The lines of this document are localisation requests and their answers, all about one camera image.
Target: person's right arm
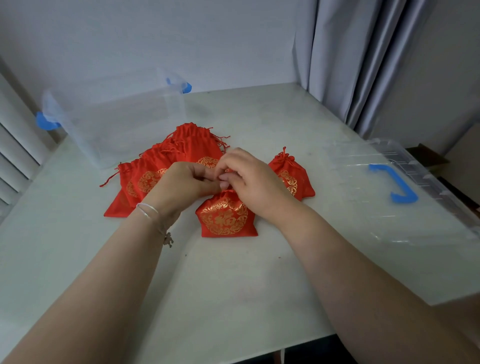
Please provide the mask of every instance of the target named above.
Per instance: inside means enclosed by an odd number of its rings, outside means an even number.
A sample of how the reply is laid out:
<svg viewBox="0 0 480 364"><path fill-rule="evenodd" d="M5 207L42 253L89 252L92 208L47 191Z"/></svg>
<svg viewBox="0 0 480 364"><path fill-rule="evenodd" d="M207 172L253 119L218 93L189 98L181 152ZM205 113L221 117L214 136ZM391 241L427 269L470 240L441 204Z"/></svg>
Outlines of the person's right arm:
<svg viewBox="0 0 480 364"><path fill-rule="evenodd" d="M220 159L216 175L282 232L357 362L480 363L472 342L293 198L265 163L236 148Z"/></svg>

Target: bracelet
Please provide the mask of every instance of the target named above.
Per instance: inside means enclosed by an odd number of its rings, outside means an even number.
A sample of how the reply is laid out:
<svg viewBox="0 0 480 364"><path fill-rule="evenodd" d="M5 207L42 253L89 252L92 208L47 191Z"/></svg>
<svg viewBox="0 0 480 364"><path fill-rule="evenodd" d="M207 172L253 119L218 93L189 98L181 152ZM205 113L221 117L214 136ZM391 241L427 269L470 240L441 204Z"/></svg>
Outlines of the bracelet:
<svg viewBox="0 0 480 364"><path fill-rule="evenodd" d="M147 214L147 212L142 208L142 206L147 206L147 207L150 208L151 210L155 211L158 216L160 216L160 213L158 212L158 210L157 210L155 207L150 206L149 204L145 204L145 203L143 203L143 202L137 203L137 206L136 206L136 207L138 207L138 209L139 209L140 211L143 212L143 214L144 214L145 216L147 216L147 217L153 222L153 224L155 225L155 227L156 227L156 229L158 230L158 232L159 232L162 236L165 236L165 238L164 238L164 240L163 240L163 245L168 245L168 246L170 246L170 248L171 248L171 247L172 247L172 244L173 244L173 240L172 240L172 237L171 237L170 233L167 232L166 229L162 229L162 227L158 226L158 225L155 223L155 220L154 220L150 215Z"/></svg>

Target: person's left hand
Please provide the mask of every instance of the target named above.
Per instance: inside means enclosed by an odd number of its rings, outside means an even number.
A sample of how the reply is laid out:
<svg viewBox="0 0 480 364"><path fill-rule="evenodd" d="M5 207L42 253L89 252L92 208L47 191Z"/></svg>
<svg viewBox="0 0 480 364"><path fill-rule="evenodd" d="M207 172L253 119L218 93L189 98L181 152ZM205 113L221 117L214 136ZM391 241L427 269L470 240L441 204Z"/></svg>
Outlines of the person's left hand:
<svg viewBox="0 0 480 364"><path fill-rule="evenodd" d="M214 170L202 164L175 162L165 172L143 202L169 218L170 225L198 198L217 194L228 182L215 180Z"/></svg>

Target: white wall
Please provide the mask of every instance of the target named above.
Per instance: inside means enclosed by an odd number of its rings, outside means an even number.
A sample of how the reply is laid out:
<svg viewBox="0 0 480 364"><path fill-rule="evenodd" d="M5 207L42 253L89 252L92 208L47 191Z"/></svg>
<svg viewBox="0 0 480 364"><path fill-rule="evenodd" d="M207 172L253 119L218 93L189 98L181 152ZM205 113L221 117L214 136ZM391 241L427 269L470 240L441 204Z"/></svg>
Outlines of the white wall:
<svg viewBox="0 0 480 364"><path fill-rule="evenodd" d="M444 152L480 110L480 1L439 0L372 137Z"/></svg>
<svg viewBox="0 0 480 364"><path fill-rule="evenodd" d="M296 80L293 0L2 0L0 55L39 103L71 80L166 66L205 91Z"/></svg>

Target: person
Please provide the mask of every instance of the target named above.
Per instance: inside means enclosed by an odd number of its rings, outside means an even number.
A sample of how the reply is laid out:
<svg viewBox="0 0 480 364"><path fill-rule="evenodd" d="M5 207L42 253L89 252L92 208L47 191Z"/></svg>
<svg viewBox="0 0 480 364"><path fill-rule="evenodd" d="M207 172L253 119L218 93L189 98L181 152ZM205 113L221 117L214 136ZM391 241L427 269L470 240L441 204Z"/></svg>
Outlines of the person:
<svg viewBox="0 0 480 364"><path fill-rule="evenodd" d="M226 169L236 173L225 173ZM214 169L174 163L4 364L104 363L119 350L171 226L199 197L232 188L278 228L303 265L331 324L359 363L480 363L480 351L400 282L297 201L263 162L235 148Z"/></svg>

